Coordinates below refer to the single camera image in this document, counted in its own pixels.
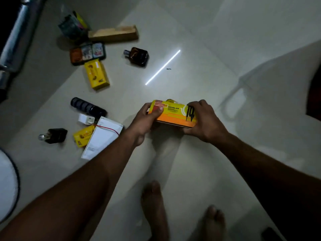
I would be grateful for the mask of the yellow cardboard box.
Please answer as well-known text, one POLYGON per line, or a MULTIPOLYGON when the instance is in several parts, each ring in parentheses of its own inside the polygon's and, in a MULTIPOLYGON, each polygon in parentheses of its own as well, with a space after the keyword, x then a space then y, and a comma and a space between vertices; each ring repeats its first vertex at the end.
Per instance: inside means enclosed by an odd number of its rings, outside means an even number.
POLYGON ((90 86, 95 91, 110 86, 105 68, 99 59, 84 63, 90 86))

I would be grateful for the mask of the long brown cardboard box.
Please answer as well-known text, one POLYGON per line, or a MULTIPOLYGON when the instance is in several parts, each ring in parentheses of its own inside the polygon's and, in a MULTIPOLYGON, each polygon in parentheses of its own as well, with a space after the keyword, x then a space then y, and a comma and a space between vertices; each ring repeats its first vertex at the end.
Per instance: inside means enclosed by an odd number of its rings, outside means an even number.
POLYGON ((89 31, 88 38, 92 42, 118 43, 139 40, 139 33, 135 25, 119 26, 89 31))

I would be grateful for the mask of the person's right hand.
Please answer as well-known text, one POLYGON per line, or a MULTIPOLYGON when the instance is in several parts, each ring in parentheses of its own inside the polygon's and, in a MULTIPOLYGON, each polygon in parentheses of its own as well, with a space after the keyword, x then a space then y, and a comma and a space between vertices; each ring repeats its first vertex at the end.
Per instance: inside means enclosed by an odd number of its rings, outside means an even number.
POLYGON ((196 117, 197 123, 194 127, 189 129, 183 128, 183 133, 185 135, 197 137, 201 141, 210 143, 214 146, 227 141, 230 134, 216 116, 213 108, 210 115, 199 116, 196 113, 196 117))

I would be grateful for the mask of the dark brown square perfume bottle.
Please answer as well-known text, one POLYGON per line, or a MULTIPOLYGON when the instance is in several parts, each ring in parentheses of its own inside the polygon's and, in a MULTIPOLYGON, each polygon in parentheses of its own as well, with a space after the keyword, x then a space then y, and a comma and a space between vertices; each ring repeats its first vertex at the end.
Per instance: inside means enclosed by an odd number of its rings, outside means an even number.
POLYGON ((123 54, 131 64, 139 67, 146 67, 150 57, 148 51, 136 47, 132 47, 131 50, 124 50, 123 54))

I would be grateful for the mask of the black perfume bottle silver cap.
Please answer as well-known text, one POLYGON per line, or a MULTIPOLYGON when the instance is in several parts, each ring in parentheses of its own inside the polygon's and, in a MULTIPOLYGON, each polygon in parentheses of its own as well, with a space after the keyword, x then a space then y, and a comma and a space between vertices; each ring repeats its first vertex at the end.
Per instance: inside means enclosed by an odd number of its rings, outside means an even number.
POLYGON ((47 133, 40 134, 38 139, 48 144, 63 143, 66 139, 67 132, 64 128, 48 129, 47 133))

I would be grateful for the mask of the clear bag of colourful items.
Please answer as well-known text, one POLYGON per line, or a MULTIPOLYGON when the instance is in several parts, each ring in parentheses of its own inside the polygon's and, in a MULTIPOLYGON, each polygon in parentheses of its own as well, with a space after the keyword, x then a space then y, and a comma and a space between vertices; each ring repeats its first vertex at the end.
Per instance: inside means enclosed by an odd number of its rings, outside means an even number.
POLYGON ((68 12, 62 18, 58 24, 58 28, 64 37, 74 42, 86 40, 90 30, 90 27, 75 10, 68 12))

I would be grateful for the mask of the person's left forearm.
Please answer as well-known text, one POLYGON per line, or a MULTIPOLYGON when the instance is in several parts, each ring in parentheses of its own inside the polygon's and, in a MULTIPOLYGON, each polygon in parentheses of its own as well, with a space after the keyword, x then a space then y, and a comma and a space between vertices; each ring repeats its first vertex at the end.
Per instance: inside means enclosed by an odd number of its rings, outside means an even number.
POLYGON ((26 206, 0 232, 0 241, 69 241, 110 199, 143 133, 130 127, 73 174, 26 206))

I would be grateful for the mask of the black cylindrical spray can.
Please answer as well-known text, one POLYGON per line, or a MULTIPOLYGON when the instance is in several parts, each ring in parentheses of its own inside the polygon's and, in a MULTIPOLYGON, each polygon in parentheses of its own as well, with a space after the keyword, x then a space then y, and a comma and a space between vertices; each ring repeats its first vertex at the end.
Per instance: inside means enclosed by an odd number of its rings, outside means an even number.
POLYGON ((70 101, 70 105, 83 113, 88 114, 94 118, 106 117, 107 111, 99 106, 96 106, 90 102, 87 102, 78 97, 74 97, 70 101))

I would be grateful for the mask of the watercolour paint tray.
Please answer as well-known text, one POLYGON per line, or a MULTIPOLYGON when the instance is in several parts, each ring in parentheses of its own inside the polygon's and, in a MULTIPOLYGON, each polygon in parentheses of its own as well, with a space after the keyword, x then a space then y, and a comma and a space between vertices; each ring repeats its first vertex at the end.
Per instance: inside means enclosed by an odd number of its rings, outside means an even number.
POLYGON ((101 42, 84 44, 70 49, 70 62, 73 66, 84 65, 86 62, 106 59, 105 45, 101 42))

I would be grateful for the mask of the person's left foot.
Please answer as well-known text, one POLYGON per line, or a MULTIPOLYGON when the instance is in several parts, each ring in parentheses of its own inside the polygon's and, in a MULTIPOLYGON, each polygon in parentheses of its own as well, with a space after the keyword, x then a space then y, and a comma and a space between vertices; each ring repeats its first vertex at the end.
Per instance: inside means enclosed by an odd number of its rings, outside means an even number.
POLYGON ((141 206, 151 231, 148 241, 169 241, 170 231, 158 181, 152 181, 143 188, 141 206))

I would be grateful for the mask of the person's left hand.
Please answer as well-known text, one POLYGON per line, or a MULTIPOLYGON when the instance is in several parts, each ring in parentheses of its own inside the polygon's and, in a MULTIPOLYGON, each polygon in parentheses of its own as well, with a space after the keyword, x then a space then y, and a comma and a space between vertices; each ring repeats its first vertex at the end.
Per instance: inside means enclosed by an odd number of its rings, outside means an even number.
POLYGON ((151 102, 145 103, 142 108, 138 111, 129 127, 125 130, 126 136, 128 136, 134 142, 134 146, 140 146, 145 135, 150 132, 153 123, 147 122, 147 110, 151 107, 151 102))

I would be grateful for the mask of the yellow orange geometry tin box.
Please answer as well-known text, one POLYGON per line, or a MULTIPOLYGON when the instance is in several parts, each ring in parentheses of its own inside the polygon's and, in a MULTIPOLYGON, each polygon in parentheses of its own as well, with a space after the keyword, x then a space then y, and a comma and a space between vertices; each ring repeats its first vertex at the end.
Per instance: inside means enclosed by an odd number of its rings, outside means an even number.
POLYGON ((166 101, 154 100, 147 112, 151 114, 160 107, 163 108, 163 113, 156 119, 157 122, 182 128, 192 128, 197 123, 194 107, 180 104, 171 99, 166 101))

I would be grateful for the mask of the white charger adapter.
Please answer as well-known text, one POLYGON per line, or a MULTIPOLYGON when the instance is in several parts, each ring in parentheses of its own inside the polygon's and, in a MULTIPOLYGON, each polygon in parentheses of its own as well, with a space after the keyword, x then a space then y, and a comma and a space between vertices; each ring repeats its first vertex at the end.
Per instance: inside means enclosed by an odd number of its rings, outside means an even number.
POLYGON ((95 117, 80 113, 78 116, 78 122, 90 126, 95 123, 95 117))

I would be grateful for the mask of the person's foot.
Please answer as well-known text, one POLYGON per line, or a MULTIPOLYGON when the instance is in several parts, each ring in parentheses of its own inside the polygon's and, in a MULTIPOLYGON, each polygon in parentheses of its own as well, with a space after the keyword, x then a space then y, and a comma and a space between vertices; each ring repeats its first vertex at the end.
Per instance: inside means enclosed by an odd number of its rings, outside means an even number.
POLYGON ((169 241, 170 231, 158 181, 152 181, 143 188, 141 206, 151 231, 148 241, 169 241))
POLYGON ((200 241, 224 241, 226 221, 222 210, 210 205, 203 217, 200 241))

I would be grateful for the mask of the white flat carton box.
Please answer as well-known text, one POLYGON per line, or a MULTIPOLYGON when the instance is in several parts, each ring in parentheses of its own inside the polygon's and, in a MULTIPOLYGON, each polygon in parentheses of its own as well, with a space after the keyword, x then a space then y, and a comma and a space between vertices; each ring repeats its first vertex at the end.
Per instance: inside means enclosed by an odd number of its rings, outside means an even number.
POLYGON ((91 160, 118 138, 124 126, 106 117, 100 117, 81 158, 91 160))

